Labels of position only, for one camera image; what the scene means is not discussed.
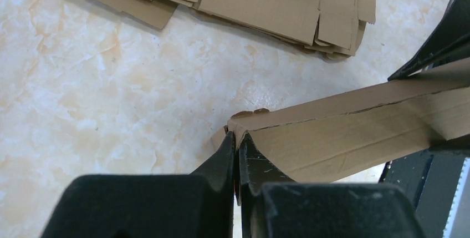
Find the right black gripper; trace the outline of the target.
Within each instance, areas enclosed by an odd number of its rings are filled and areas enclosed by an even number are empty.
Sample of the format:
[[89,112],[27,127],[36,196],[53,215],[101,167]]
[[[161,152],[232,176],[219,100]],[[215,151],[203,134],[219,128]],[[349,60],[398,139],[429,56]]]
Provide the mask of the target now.
[[421,48],[388,77],[396,80],[469,81],[469,0],[450,0]]

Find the cardboard box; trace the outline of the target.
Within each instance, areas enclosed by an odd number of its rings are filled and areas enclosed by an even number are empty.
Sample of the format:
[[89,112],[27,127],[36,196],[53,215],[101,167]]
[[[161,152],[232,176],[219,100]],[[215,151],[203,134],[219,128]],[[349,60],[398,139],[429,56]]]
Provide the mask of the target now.
[[276,111],[239,112],[210,139],[250,136],[262,174],[330,183],[469,134],[469,59]]

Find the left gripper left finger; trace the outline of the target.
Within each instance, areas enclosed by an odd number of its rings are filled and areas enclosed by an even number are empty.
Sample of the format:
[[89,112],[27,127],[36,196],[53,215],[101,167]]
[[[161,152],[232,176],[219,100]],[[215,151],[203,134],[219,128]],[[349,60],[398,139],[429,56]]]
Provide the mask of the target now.
[[43,237],[232,237],[235,137],[190,174],[83,175]]

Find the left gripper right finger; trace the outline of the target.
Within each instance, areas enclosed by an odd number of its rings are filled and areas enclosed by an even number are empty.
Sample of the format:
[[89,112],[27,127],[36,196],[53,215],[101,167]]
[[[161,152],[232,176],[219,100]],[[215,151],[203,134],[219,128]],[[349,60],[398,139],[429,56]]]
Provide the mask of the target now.
[[298,183],[245,135],[239,148],[243,237],[424,237],[404,193],[390,184]]

